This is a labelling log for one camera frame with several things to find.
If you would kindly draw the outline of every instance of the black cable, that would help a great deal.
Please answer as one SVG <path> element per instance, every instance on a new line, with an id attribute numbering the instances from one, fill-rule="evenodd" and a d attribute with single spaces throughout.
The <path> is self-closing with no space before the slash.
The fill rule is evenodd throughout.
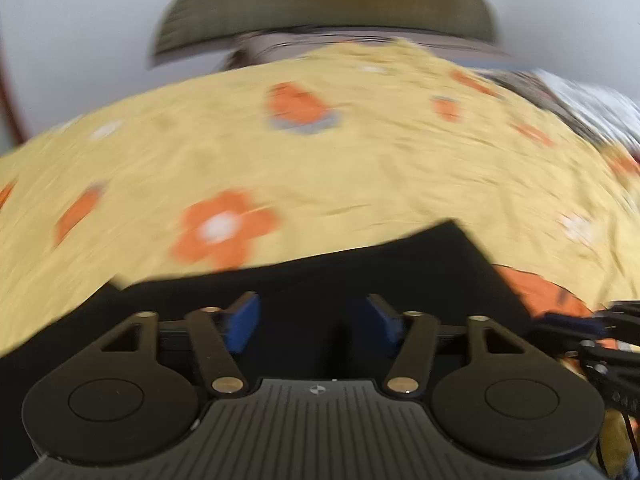
<path id="1" fill-rule="evenodd" d="M 628 435 L 629 441 L 631 442 L 631 449 L 634 450 L 636 467 L 638 468 L 638 472 L 640 473 L 640 454 L 638 453 L 638 443 L 636 442 L 636 436 L 634 435 L 634 430 L 631 427 L 631 421 L 629 420 L 629 416 L 626 413 L 623 413 L 622 418 L 625 419 L 626 434 Z"/>
<path id="2" fill-rule="evenodd" d="M 604 465 L 604 459 L 602 457 L 602 448 L 600 447 L 600 439 L 599 438 L 598 438 L 598 441 L 596 443 L 596 456 L 598 457 L 598 464 L 600 465 L 600 469 L 602 469 L 602 472 L 606 476 L 609 476 L 609 473 L 607 473 L 607 466 Z"/>

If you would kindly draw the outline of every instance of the yellow fabric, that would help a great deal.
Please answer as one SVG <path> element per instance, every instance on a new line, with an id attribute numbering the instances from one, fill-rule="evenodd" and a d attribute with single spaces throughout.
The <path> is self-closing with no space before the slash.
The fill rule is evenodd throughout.
<path id="1" fill-rule="evenodd" d="M 640 215 L 603 158 L 550 112 L 459 68 L 490 90 L 479 91 L 455 69 L 403 41 L 336 44 L 117 102 L 3 157 L 0 189 L 17 183 L 0 210 L 0 353 L 114 277 L 210 272 L 210 260 L 185 264 L 172 247 L 185 209 L 229 189 L 278 218 L 250 240 L 244 266 L 455 218 L 493 262 L 540 274 L 590 308 L 636 298 Z M 337 125 L 279 127 L 267 104 L 283 82 L 334 110 Z M 56 246 L 60 217 L 96 185 L 100 202 Z M 562 219 L 572 217 L 588 236 L 568 234 Z"/>

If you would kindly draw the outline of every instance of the triangular cutout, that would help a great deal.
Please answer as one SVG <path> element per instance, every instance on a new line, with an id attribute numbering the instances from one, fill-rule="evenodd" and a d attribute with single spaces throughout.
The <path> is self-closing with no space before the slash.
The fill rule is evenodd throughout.
<path id="1" fill-rule="evenodd" d="M 489 354 L 524 354 L 524 350 L 504 338 L 492 328 L 484 329 L 484 340 Z"/>
<path id="2" fill-rule="evenodd" d="M 140 340 L 140 324 L 131 325 L 116 339 L 102 348 L 103 352 L 135 352 Z"/>

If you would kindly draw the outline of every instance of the black fabric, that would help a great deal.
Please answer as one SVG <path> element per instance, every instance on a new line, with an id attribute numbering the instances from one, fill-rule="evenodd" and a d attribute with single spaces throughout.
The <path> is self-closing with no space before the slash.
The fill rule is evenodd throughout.
<path id="1" fill-rule="evenodd" d="M 251 383 L 260 377 L 383 377 L 390 362 L 358 346 L 352 330 L 355 307 L 374 292 L 399 311 L 429 312 L 443 324 L 462 325 L 471 314 L 485 314 L 523 334 L 531 323 L 517 296 L 453 222 L 380 246 L 270 267 L 124 290 L 107 284 L 0 359 L 0 479 L 35 459 L 20 406 L 39 378 L 136 311 L 181 319 L 201 306 L 227 306 L 247 290 L 258 292 L 262 303 L 259 326 L 238 358 Z"/>

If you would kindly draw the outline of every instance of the green upholstered headboard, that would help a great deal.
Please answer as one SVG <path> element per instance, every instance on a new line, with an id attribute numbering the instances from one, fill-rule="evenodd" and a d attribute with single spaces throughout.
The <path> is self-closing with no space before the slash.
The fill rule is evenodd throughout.
<path id="1" fill-rule="evenodd" d="M 162 21 L 156 54 L 240 32 L 300 25 L 422 28 L 494 39 L 482 0 L 175 0 Z"/>

